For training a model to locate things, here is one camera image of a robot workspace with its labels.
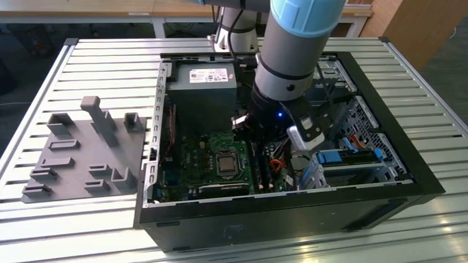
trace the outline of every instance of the black cable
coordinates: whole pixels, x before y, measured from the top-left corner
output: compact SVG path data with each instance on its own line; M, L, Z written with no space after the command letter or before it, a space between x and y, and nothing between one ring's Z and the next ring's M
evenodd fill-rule
M232 50L231 35L232 35L232 29L234 29L235 26L236 26L236 23L238 23L238 21L239 21L239 19L240 19L240 16L243 15L243 12L244 12L244 10L240 10L240 11L239 11L239 14L238 14L238 16L236 16L236 19L235 19L234 22L232 22L232 26L231 26L230 32L228 32L228 48L230 48L231 56L232 56L232 58L234 58L235 61L238 61L238 57L236 57L235 51Z
M223 9L223 15L220 15L222 13L222 8L218 7L218 16L222 16L222 19L220 19L220 25L218 27L218 30L216 30L216 39L215 39L215 43L218 43L218 39L220 37L220 32L222 32L222 25L223 25L223 20L224 20L224 9Z
M212 12L214 12L214 25L215 25L215 31L218 31L218 28L216 28L216 23L218 23L218 20L220 19L220 10L222 10L222 7L218 7L218 12L216 12L216 17L215 17L215 6L212 5Z
M216 18L215 18L215 6L211 6L211 14L214 15L214 23L216 23Z
M311 158L308 158L306 155L300 155L299 158L304 158L304 159L307 159L308 161L311 160Z
M298 189L298 178L296 173L294 172L294 167L291 163L291 142L287 142L287 146L284 149L284 159L286 159L286 167L288 169L288 176L292 178L292 191Z

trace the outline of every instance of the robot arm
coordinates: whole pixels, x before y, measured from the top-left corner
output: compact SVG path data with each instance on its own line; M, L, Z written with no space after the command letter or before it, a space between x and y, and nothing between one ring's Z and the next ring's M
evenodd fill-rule
M270 4L267 0L191 1L256 12L271 7L252 102L247 116L234 123L260 127L255 133L262 140L286 122L279 117L288 115L292 144L299 151L311 150L323 142L324 134L303 95L312 86L316 63L346 0L271 0Z

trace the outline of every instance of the slotted aluminum surface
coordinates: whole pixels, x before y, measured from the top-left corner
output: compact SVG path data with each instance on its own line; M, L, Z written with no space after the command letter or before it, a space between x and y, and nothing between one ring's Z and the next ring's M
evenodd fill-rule
M94 39L64 47L0 161L0 262L467 260L467 129L392 45L375 38L332 38L326 51L352 53L447 190L376 228L164 254L146 232L132 229L135 195L20 202L50 134L44 123L51 113L67 111L74 119L90 119L79 110L80 99L99 95L115 118L130 111L151 117L159 54L210 51L203 39Z

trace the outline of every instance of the floor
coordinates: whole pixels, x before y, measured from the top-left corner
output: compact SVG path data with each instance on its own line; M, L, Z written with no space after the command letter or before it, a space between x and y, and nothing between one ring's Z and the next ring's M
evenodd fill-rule
M18 88L0 96L0 154L10 143L16 127L28 110L28 102L35 98L38 89L52 66L55 56L35 59L26 52L6 26L0 25L0 58L18 80ZM64 40L75 38L154 38L151 24L100 24L90 29L88 25L55 25L47 27L51 40L59 50ZM214 30L211 24L171 24L166 28L171 37L204 37ZM422 71L428 83L446 99L455 112L468 123L468 18L458 27L454 38L434 56Z

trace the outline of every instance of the metal frame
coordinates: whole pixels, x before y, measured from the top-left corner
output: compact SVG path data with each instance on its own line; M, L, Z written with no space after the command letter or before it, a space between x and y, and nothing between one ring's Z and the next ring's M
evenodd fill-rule
M23 117L23 120L20 122L19 128L16 129L16 132L14 134L14 137L8 143L7 149L2 155L0 159L0 187L4 186L4 180L2 180L4 173L7 173L7 165L12 161L12 159L19 155L19 152L16 151L19 144L22 143L22 138L26 136L26 131L28 126L32 123L34 120L34 115L39 110L40 103L44 99L46 93L50 90L50 87L54 86L54 84L58 82L58 76L60 75L60 72L63 70L63 67L67 64L68 58L74 52L74 47L70 45L64 45L59 55L58 59L52 64L51 71L48 75L46 76L46 80L43 82L42 88L38 91L35 100L31 103L30 109Z
M104 95L103 107L114 108L114 117L122 112L119 105L136 104L140 107L134 109L139 115L151 117L159 54L210 50L206 39L83 39L70 59L59 59L67 63L56 62L59 69L50 75L62 81L54 85L51 81L44 83L47 93L43 99L36 98L42 109L34 110L36 113L30 117L42 121L42 116L48 116L43 110L68 111L80 117L74 111L74 100L83 94ZM27 125L24 121L19 146L10 146L10 152L22 153L10 161L3 159L11 166L0 183L3 262L362 262L367 258L376 262L388 259L403 263L467 260L467 130L447 113L450 108L432 95L430 86L419 84L402 55L378 38L331 38L326 51L352 52L447 190L446 195L410 208L367 231L164 254L144 230L132 229L135 195L48 204L18 202L24 180L28 180L28 167L15 168L15 164L38 159L35 149L44 146L42 136L50 133L42 125L35 122Z

